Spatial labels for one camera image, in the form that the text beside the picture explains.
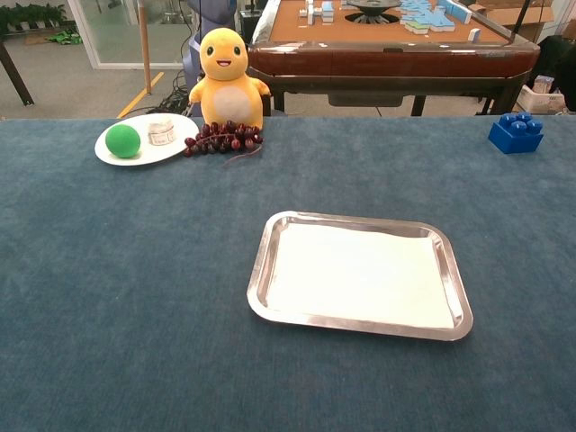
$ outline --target plush toy face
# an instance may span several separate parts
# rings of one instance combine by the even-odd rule
[[[218,81],[240,78],[248,67],[248,54],[239,34],[215,29],[202,39],[200,62],[207,77]]]

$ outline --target glass door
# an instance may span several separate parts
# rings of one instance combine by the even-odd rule
[[[94,68],[141,68],[137,0],[70,0],[78,30]],[[148,15],[153,68],[180,68],[181,47],[197,26],[186,2],[142,2]]]

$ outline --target white plate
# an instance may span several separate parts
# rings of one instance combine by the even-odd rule
[[[160,117],[166,116],[172,119],[176,138],[170,144],[166,144],[165,146],[153,146],[150,144],[148,138],[148,125],[153,121],[159,120]],[[94,146],[94,152],[100,160],[106,162],[107,164],[122,165],[126,167],[152,164],[154,162],[170,158],[186,148],[184,143],[186,137],[194,138],[198,133],[198,126],[196,126],[196,123],[194,123],[189,118],[178,114],[157,113],[139,115],[138,117],[131,117],[129,119],[119,121],[113,126],[116,124],[126,124],[131,126],[140,135],[140,149],[138,150],[136,156],[121,158],[116,157],[110,152],[110,150],[106,147],[105,139],[106,133],[112,126],[102,132],[100,137],[98,137],[96,145]]]

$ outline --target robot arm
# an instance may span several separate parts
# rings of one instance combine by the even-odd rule
[[[219,27],[228,27],[236,30],[234,25],[234,14],[236,13],[236,0],[187,0],[188,5],[201,13],[202,26],[190,41],[189,49],[184,55],[184,77],[186,86],[191,89],[196,84],[196,78],[200,75],[200,56],[198,49],[202,42],[202,37]]]

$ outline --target small jar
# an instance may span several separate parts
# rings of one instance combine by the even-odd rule
[[[148,138],[153,146],[165,146],[176,139],[170,117],[162,117],[148,126]]]

